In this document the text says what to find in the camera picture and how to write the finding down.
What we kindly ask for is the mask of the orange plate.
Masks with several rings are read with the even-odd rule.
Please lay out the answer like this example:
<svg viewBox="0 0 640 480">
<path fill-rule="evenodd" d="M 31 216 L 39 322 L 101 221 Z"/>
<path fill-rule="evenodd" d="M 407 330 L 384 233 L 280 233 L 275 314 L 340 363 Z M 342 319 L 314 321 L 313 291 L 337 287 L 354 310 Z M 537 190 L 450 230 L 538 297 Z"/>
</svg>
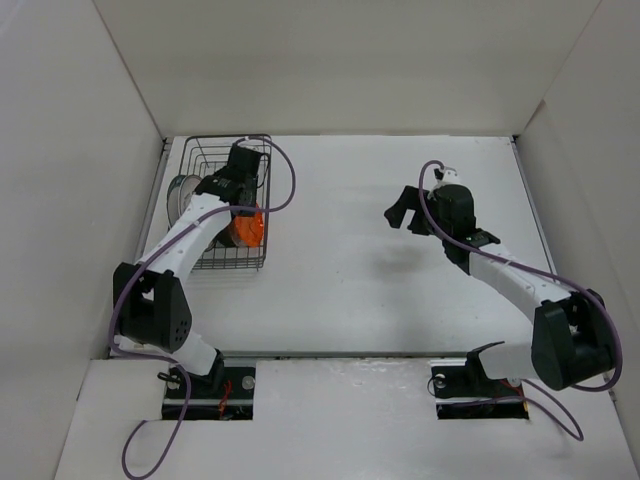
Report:
<svg viewBox="0 0 640 480">
<path fill-rule="evenodd" d="M 248 216 L 236 215 L 229 225 L 229 235 L 236 247 L 260 247 L 264 232 L 264 218 L 260 211 Z"/>
</svg>

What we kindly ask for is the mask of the black plate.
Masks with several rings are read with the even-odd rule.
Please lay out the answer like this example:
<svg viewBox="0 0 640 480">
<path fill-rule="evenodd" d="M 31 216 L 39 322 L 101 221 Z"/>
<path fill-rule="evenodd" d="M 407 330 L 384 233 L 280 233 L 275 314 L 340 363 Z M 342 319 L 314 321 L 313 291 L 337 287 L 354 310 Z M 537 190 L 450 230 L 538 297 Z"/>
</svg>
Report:
<svg viewBox="0 0 640 480">
<path fill-rule="evenodd" d="M 236 234 L 233 229 L 228 226 L 214 237 L 214 239 L 209 243 L 207 251 L 216 248 L 235 248 L 237 247 L 236 240 Z"/>
</svg>

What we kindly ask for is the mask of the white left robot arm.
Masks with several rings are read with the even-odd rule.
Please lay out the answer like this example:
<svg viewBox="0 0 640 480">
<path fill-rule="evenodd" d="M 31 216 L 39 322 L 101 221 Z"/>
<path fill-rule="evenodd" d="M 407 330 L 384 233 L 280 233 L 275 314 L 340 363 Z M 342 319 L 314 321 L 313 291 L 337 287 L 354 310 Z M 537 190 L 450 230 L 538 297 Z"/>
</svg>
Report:
<svg viewBox="0 0 640 480">
<path fill-rule="evenodd" d="M 116 334 L 204 397 L 223 387 L 224 347 L 330 357 L 427 351 L 420 253 L 392 243 L 382 216 L 402 165 L 370 142 L 291 137 L 272 149 L 291 184 L 267 212 L 265 272 L 207 271 L 201 294 L 184 291 L 211 240 L 256 216 L 238 201 L 240 182 L 220 173 L 154 250 L 114 274 Z"/>
</svg>

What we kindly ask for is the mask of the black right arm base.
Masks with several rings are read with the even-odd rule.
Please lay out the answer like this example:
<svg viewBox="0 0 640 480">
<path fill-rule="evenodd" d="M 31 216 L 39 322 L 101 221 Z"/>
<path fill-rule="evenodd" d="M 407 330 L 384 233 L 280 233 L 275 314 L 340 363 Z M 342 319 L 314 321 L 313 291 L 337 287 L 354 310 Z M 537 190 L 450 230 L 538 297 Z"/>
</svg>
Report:
<svg viewBox="0 0 640 480">
<path fill-rule="evenodd" d="M 528 420 L 521 387 L 506 379 L 489 379 L 477 353 L 439 358 L 430 363 L 427 387 L 439 420 Z"/>
</svg>

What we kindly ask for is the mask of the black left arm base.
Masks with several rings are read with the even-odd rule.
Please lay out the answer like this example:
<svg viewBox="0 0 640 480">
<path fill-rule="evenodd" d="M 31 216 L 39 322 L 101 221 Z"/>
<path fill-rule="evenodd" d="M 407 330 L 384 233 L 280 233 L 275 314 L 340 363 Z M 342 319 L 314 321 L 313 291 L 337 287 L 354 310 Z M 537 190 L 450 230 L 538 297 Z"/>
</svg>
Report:
<svg viewBox="0 0 640 480">
<path fill-rule="evenodd" d="M 253 419 L 257 361 L 220 356 L 207 376 L 190 373 L 191 396 L 184 419 L 189 421 L 249 421 Z M 165 383 L 163 420 L 177 420 L 187 393 L 184 376 L 175 366 L 157 375 Z"/>
</svg>

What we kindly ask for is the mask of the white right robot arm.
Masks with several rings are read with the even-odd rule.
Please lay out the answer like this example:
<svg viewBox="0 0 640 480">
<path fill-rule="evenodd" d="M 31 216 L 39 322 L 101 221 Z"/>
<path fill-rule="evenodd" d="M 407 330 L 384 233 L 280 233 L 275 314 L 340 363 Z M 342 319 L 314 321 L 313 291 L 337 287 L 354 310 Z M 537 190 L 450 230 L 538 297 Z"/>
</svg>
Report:
<svg viewBox="0 0 640 480">
<path fill-rule="evenodd" d="M 517 375 L 560 391 L 603 392 L 623 370 L 620 336 L 602 299 L 575 282 L 525 265 L 490 232 L 476 225 L 474 199 L 457 171 L 439 160 L 431 190 L 417 188 L 427 234 L 441 240 L 447 259 L 514 305 L 531 323 Z"/>
</svg>

